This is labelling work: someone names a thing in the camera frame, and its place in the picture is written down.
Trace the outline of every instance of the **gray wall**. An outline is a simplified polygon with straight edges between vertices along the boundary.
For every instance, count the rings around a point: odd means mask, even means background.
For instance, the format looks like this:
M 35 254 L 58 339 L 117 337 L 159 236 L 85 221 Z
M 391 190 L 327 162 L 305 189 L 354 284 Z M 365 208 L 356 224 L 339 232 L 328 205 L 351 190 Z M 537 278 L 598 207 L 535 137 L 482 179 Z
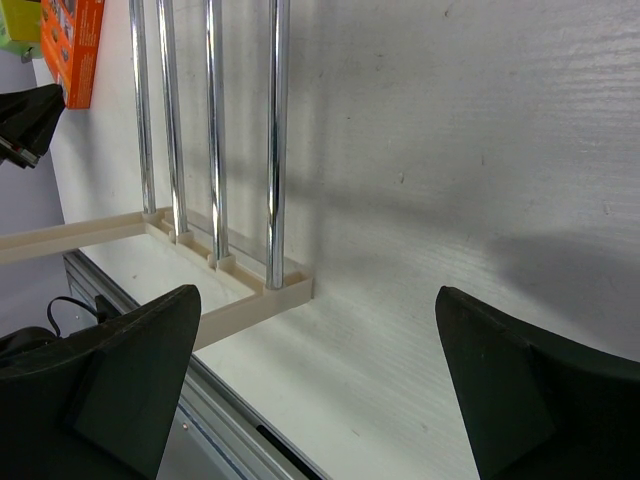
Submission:
M 36 86 L 33 67 L 0 50 L 0 93 Z M 22 170 L 5 162 L 0 166 L 0 235 L 64 223 L 51 157 L 35 169 Z M 53 255 L 0 267 L 0 336 L 32 325 L 48 326 L 46 307 L 69 288 L 62 257 Z M 75 329 L 75 309 L 54 310 L 63 331 Z

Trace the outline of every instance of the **orange box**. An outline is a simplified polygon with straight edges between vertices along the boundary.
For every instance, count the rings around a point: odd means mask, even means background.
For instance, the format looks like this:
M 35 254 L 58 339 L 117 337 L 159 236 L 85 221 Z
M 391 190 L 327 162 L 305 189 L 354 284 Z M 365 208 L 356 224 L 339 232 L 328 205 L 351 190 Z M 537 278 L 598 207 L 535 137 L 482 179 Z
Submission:
M 67 108 L 89 108 L 104 0 L 42 0 L 41 48 Z

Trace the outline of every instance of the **white table surface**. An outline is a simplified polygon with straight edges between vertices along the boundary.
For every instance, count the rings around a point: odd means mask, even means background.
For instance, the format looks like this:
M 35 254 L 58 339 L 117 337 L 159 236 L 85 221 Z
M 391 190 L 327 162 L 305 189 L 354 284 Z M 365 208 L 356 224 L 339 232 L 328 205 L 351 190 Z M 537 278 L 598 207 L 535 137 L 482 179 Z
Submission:
M 268 2 L 223 3 L 230 223 L 262 252 Z M 442 285 L 640 360 L 640 10 L 292 4 L 286 254 L 314 271 L 316 298 L 198 353 L 334 478 L 477 478 L 435 326 Z M 204 215 L 203 5 L 175 12 L 187 200 Z M 92 108 L 66 112 L 52 144 L 67 222 L 141 208 L 128 18 L 106 3 Z M 141 302 L 186 282 L 206 308 L 232 299 L 152 239 L 86 252 Z

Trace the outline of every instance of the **chrome rod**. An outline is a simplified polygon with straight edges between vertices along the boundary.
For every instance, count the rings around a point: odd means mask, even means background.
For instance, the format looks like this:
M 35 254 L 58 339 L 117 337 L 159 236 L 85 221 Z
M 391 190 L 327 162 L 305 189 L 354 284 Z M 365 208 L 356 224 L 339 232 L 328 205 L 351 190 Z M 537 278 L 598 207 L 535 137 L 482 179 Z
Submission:
M 156 191 L 153 181 L 151 149 L 151 117 L 149 115 L 149 72 L 147 69 L 147 41 L 144 28 L 143 0 L 129 0 L 131 17 L 131 45 L 133 48 L 133 78 L 136 89 L 138 147 L 144 213 L 156 212 Z
M 289 0 L 270 0 L 271 78 L 269 95 L 269 217 L 267 283 L 284 283 L 284 202 L 287 156 L 287 92 L 289 74 Z
M 176 64 L 176 39 L 173 25 L 173 0 L 158 0 L 160 26 L 160 51 L 162 53 L 162 81 L 164 86 L 164 110 L 167 122 L 169 149 L 169 176 L 173 225 L 176 235 L 188 231 L 187 206 L 184 192 L 184 165 L 182 136 L 180 131 L 180 99 L 178 96 L 178 68 Z
M 211 170 L 213 253 L 216 260 L 221 260 L 229 255 L 221 0 L 206 0 L 206 10 L 207 106 L 209 109 L 209 162 Z

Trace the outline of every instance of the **metal rail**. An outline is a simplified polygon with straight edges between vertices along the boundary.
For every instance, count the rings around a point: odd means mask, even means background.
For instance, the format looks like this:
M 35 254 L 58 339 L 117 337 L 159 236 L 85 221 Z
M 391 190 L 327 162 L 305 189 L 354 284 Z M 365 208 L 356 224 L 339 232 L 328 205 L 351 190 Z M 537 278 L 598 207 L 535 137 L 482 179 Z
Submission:
M 142 203 L 144 213 L 152 214 L 156 213 L 156 192 L 153 179 L 147 41 L 144 27 L 143 0 L 129 0 L 129 13 L 131 18 L 131 45 L 133 49 L 133 78 L 135 80 L 136 90 L 136 114 L 138 118 Z
M 206 22 L 213 254 L 218 261 L 229 255 L 221 0 L 206 1 Z
M 158 23 L 160 27 L 160 51 L 162 53 L 162 81 L 164 85 L 164 108 L 167 122 L 173 224 L 176 235 L 179 236 L 186 233 L 189 230 L 189 226 L 187 224 L 187 206 L 184 190 L 184 165 L 182 158 L 182 132 L 180 129 L 180 99 L 178 95 L 173 0 L 158 0 Z
M 289 0 L 270 0 L 269 196 L 266 287 L 284 284 L 284 206 L 287 157 Z

